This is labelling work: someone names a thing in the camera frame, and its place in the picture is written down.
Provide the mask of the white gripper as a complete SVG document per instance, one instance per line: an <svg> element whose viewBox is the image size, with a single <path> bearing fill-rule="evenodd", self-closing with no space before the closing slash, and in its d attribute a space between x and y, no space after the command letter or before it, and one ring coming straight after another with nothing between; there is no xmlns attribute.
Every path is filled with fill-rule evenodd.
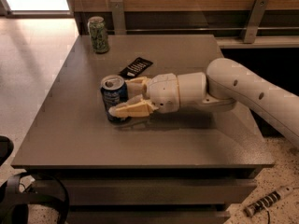
<svg viewBox="0 0 299 224"><path fill-rule="evenodd" d="M108 113L116 118L148 117L154 111L177 112L179 109L178 79L174 74L158 75L152 79L136 77L127 79L127 102L112 106Z"/></svg>

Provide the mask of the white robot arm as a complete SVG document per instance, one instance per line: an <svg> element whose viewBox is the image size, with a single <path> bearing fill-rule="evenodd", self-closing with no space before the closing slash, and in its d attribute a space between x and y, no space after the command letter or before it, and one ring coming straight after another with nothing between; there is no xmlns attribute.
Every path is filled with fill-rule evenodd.
<svg viewBox="0 0 299 224"><path fill-rule="evenodd" d="M108 110L114 117L147 117L155 111L171 113L186 106L209 112L227 111L239 102L299 146L299 96L233 60L216 59L205 73L137 77L126 84L129 100Z"/></svg>

